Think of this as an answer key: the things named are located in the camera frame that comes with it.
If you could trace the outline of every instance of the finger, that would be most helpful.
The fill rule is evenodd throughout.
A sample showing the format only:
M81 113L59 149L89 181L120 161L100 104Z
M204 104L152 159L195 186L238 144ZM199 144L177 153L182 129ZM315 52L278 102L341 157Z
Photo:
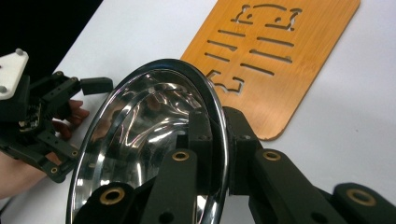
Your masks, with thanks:
M81 119L85 119L90 115L90 111L85 110L85 109L81 109L81 108L77 108L72 110L72 116L71 117L78 117Z
M68 140L72 137L72 132L65 123L53 120L52 125L55 128L55 131L61 135L62 139Z
M69 105L72 110L80 108L83 104L84 103L80 100L69 100Z
M82 123L82 118L75 117L75 116L69 117L66 120L69 121L73 126L76 126L76 127Z
M53 163L60 165L62 162L59 160L58 156L54 152L50 152L49 154L46 155L47 159L49 161L52 161Z

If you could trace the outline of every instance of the reflective metal bowl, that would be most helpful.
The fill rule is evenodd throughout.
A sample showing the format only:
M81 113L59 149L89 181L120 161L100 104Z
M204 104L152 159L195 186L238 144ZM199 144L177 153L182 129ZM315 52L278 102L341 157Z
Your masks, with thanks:
M225 119L210 82L178 60L159 60L132 72L110 93L82 143L69 191L66 223L91 194L110 182L139 187L158 174L177 136L189 131L189 113L201 107L214 122L215 170L212 195L198 196L197 223L219 223L227 188Z

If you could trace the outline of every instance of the brass insert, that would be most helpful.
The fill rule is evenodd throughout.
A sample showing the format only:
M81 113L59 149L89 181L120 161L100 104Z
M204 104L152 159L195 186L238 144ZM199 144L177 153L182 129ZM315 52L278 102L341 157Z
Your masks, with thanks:
M53 168L50 170L50 172L53 173L53 174L56 174L56 172L58 172L58 168L53 167Z
M123 197L125 197L125 191L123 190L123 188L115 187L107 189L100 196L100 203L105 205L119 203L123 199Z
M279 161L280 155L274 151L266 151L262 153L262 156L268 161Z
M175 160L175 161L186 161L186 160L188 160L189 159L189 153L187 153L187 152L183 152L183 151L179 151L179 152L175 152L173 155L172 155L172 158Z
M346 195L355 203L359 203L364 206L375 206L375 198L361 189L349 189L346 191Z

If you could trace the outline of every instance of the laser-cut plate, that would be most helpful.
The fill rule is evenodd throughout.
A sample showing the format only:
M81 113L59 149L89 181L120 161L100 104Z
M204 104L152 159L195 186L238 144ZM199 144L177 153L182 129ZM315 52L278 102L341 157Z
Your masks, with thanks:
M244 112L261 140L280 136L360 0L219 0L182 56Z

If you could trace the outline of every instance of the white surface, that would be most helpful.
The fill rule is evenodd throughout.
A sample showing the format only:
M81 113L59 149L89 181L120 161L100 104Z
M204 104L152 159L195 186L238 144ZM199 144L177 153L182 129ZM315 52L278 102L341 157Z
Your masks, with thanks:
M59 69L67 76L112 77L119 83L138 66L180 58L215 0L105 1ZM396 14L394 0L362 0L290 125L265 147L285 152L317 187L356 182L396 204ZM76 131L79 146L104 95L88 96L89 119ZM46 179L23 193L2 222L64 223L70 175ZM230 197L223 224L253 223L246 197Z
M1 55L0 86L5 87L6 91L0 91L0 100L7 100L14 96L28 59L27 53L21 49L16 49L14 53L8 55Z

